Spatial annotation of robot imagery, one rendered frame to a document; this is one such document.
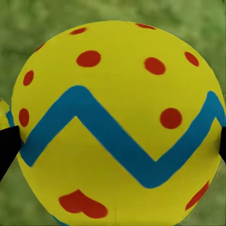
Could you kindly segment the easter egg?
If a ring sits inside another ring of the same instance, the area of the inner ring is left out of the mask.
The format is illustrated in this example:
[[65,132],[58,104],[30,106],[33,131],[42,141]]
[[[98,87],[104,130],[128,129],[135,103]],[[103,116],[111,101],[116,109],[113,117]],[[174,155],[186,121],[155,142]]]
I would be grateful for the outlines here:
[[0,98],[0,130],[10,128],[10,106]]
[[28,58],[9,124],[19,126],[27,183],[62,226],[177,226],[216,174],[226,107],[186,42],[101,21]]

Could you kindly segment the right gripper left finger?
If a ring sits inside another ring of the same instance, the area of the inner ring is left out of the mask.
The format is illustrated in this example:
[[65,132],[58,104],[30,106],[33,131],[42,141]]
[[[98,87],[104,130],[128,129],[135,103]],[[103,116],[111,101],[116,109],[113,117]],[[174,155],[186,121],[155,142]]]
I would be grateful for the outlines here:
[[0,130],[0,182],[20,149],[19,126]]

